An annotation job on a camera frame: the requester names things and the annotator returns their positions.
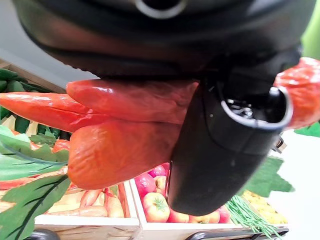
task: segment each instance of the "silver ring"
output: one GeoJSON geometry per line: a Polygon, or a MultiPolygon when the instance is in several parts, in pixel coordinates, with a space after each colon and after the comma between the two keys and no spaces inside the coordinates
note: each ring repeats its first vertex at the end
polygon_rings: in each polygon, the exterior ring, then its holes
{"type": "Polygon", "coordinates": [[[181,0],[177,5],[166,9],[166,10],[158,10],[152,7],[149,7],[143,0],[135,0],[136,8],[142,12],[143,14],[147,15],[148,17],[154,19],[170,19],[178,14],[180,14],[186,7],[187,0],[181,0]]]}

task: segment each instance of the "red pepper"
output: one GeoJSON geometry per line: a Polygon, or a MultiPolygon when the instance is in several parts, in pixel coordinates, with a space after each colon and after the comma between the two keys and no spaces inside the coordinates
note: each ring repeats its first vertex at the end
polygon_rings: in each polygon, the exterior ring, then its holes
{"type": "Polygon", "coordinates": [[[289,129],[310,126],[320,120],[320,61],[302,57],[297,66],[278,74],[275,86],[285,87],[293,103],[289,129]]]}
{"type": "Polygon", "coordinates": [[[170,159],[180,125],[114,121],[77,130],[70,139],[68,176],[81,189],[103,189],[170,159]]]}
{"type": "Polygon", "coordinates": [[[67,132],[110,120],[110,116],[83,106],[67,94],[0,93],[0,105],[26,119],[67,132]]]}
{"type": "Polygon", "coordinates": [[[53,146],[52,152],[56,153],[62,149],[70,150],[70,142],[68,140],[58,139],[53,146]]]}
{"type": "Polygon", "coordinates": [[[70,82],[66,91],[77,102],[117,119],[182,124],[197,86],[194,81],[96,79],[70,82]]]}

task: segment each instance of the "wooden crate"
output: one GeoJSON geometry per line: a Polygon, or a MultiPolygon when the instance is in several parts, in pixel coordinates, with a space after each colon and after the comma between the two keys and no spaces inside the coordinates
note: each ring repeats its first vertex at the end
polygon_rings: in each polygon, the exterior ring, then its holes
{"type": "MultiPolygon", "coordinates": [[[[65,93],[66,91],[43,78],[31,74],[24,69],[0,60],[0,68],[9,69],[17,72],[30,83],[43,86],[57,93],[65,93]]],[[[14,129],[15,117],[10,116],[1,121],[2,125],[10,129],[14,129]]],[[[38,123],[30,122],[26,132],[28,136],[35,134],[38,123]]],[[[48,229],[56,232],[61,240],[130,240],[140,231],[140,223],[136,213],[134,199],[131,193],[129,182],[121,183],[119,191],[124,191],[124,213],[125,218],[114,217],[82,217],[82,216],[56,216],[56,215],[40,215],[35,219],[35,227],[38,229],[48,229]]],[[[63,205],[63,199],[57,204],[63,205]]]]}
{"type": "Polygon", "coordinates": [[[27,79],[29,83],[40,85],[42,87],[45,87],[47,89],[52,90],[55,93],[59,93],[59,94],[66,93],[66,90],[63,89],[62,87],[54,85],[53,83],[35,75],[35,74],[32,74],[32,73],[14,65],[14,64],[6,62],[6,61],[2,60],[1,58],[0,58],[0,69],[8,69],[8,70],[17,72],[19,74],[19,76],[27,79]]]}
{"type": "MultiPolygon", "coordinates": [[[[185,240],[191,235],[199,232],[212,233],[215,235],[212,240],[249,239],[255,235],[249,228],[244,228],[241,225],[233,223],[200,224],[147,222],[134,179],[130,180],[130,186],[141,225],[141,232],[137,236],[138,240],[185,240]]],[[[287,225],[276,225],[276,227],[278,227],[279,233],[288,231],[287,225]]]]}

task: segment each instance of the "black plastic casing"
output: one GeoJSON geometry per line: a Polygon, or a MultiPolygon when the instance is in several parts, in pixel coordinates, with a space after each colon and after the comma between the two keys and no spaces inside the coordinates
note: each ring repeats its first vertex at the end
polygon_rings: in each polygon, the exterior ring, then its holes
{"type": "Polygon", "coordinates": [[[268,122],[235,114],[219,87],[199,86],[172,153],[167,195],[173,210],[212,213],[252,176],[293,114],[286,91],[272,91],[270,115],[277,117],[268,122]]]}

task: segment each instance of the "gray wall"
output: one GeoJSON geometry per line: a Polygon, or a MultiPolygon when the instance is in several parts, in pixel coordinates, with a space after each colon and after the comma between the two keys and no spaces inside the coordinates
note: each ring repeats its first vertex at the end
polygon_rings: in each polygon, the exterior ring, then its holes
{"type": "Polygon", "coordinates": [[[0,59],[63,88],[70,81],[97,78],[64,65],[34,45],[23,32],[10,0],[0,0],[0,59]]]}

